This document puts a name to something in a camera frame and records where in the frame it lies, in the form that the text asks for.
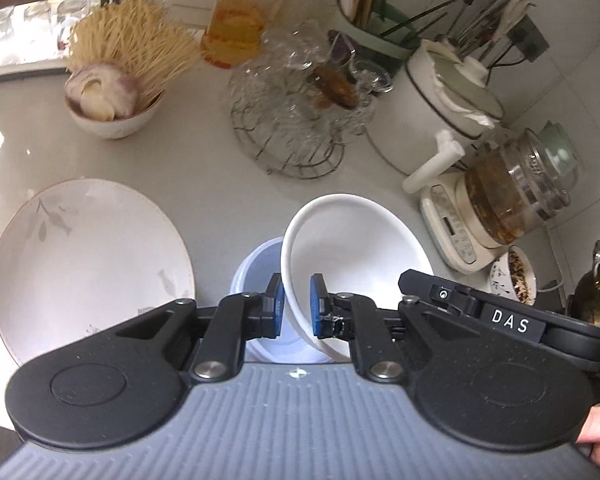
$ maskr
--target kitchen counter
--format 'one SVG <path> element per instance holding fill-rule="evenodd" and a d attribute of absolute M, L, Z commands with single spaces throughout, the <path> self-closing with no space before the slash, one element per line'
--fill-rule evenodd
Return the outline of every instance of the kitchen counter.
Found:
<path fill-rule="evenodd" d="M 182 76 L 143 130 L 113 141 L 74 125 L 64 109 L 65 79 L 0 83 L 0 235 L 27 199 L 57 182 L 93 177 L 127 184 L 174 222 L 193 262 L 196 299 L 209 306 L 228 293 L 243 258 L 263 241 L 283 235 L 300 207 L 320 195 L 345 192 L 391 210 L 418 238 L 437 275 L 460 278 L 433 246 L 417 200 L 402 192 L 400 175 L 366 139 L 347 147 L 334 174 L 291 180 L 267 175 L 240 151 L 220 102 L 225 71 L 204 66 Z M 484 275 L 463 281 L 479 286 Z M 15 370 L 0 339 L 0 426 L 11 427 L 3 397 Z"/>

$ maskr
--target metal screw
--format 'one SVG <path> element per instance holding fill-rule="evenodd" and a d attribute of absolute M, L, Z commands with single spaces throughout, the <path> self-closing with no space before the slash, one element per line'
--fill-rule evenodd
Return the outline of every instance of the metal screw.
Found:
<path fill-rule="evenodd" d="M 371 367 L 371 373 L 378 379 L 395 379 L 404 369 L 395 361 L 380 361 Z"/>
<path fill-rule="evenodd" d="M 202 377 L 203 379 L 217 379 L 224 375 L 226 366 L 220 361 L 204 361 L 197 365 L 193 371 L 198 377 Z"/>
<path fill-rule="evenodd" d="M 407 294 L 402 297 L 402 300 L 407 305 L 415 305 L 416 303 L 418 303 L 420 301 L 420 298 L 418 296 L 411 296 L 410 294 Z"/>

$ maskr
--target glass cup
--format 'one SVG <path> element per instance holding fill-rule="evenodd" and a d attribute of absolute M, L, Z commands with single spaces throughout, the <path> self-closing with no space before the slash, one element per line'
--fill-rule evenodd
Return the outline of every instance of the glass cup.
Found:
<path fill-rule="evenodd" d="M 25 7 L 22 15 L 21 57 L 25 62 L 48 59 L 55 52 L 51 27 L 51 3 L 35 2 Z"/>
<path fill-rule="evenodd" d="M 13 6 L 0 10 L 0 43 L 13 39 Z"/>
<path fill-rule="evenodd" d="M 56 44 L 58 52 L 65 54 L 71 28 L 83 19 L 90 10 L 90 0 L 63 0 L 56 12 Z"/>

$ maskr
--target bowl of garlic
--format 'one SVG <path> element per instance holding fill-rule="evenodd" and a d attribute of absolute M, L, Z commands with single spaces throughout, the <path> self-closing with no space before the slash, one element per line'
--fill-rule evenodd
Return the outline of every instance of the bowl of garlic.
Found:
<path fill-rule="evenodd" d="M 160 93 L 136 113 L 135 80 L 110 64 L 89 65 L 75 72 L 64 86 L 65 104 L 75 123 L 103 139 L 122 139 L 151 120 L 162 103 Z"/>
<path fill-rule="evenodd" d="M 167 11 L 160 0 L 123 0 L 74 25 L 64 97 L 81 129 L 104 139 L 131 135 L 155 115 L 167 83 L 194 66 L 198 43 Z"/>

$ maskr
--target gray ribbed base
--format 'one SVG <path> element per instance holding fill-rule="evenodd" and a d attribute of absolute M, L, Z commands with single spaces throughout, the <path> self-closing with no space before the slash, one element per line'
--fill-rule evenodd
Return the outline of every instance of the gray ribbed base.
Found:
<path fill-rule="evenodd" d="M 245 364 L 231 381 L 197 386 L 174 418 L 128 446 L 27 443 L 0 480 L 600 478 L 573 446 L 526 456 L 466 446 L 427 424 L 400 387 L 365 381 L 351 364 L 301 366 L 302 378 L 296 368 Z"/>

